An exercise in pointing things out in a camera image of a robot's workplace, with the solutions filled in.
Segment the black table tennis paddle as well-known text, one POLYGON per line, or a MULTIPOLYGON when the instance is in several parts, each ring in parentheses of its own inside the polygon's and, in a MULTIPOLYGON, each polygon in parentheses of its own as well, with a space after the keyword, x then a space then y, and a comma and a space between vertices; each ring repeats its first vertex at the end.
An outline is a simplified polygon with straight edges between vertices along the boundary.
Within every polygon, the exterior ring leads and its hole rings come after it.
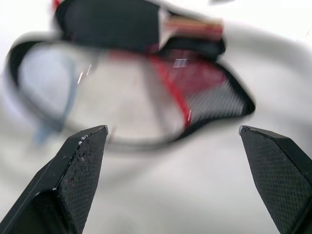
POLYGON ((63 38, 82 45, 153 54, 162 48, 218 56, 223 23, 162 0, 52 0, 63 38))

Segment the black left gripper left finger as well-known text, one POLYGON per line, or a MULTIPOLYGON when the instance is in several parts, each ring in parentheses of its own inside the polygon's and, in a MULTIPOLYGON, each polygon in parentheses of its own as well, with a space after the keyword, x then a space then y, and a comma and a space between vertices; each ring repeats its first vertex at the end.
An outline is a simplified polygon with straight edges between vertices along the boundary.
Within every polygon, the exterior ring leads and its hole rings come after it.
POLYGON ((0 222, 0 234, 82 234, 107 135, 100 125, 68 137, 0 222))

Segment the clear and red paddle case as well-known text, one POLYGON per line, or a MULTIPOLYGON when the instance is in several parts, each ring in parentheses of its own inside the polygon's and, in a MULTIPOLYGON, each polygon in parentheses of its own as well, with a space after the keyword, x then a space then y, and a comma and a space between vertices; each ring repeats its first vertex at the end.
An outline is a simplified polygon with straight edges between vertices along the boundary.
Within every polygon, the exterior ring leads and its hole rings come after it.
POLYGON ((36 143, 106 124, 111 149, 147 151, 255 111, 237 78, 219 63, 225 52, 93 47, 65 40, 54 16, 53 22, 55 35, 30 33, 15 41, 3 72, 8 107, 36 143))

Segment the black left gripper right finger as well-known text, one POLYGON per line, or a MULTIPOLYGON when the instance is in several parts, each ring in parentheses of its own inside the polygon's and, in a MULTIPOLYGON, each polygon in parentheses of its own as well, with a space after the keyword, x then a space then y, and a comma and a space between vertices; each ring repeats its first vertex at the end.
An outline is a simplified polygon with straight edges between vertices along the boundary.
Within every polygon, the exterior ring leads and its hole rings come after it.
POLYGON ((280 234, 312 234, 312 159, 290 138, 240 126, 256 189, 280 234))

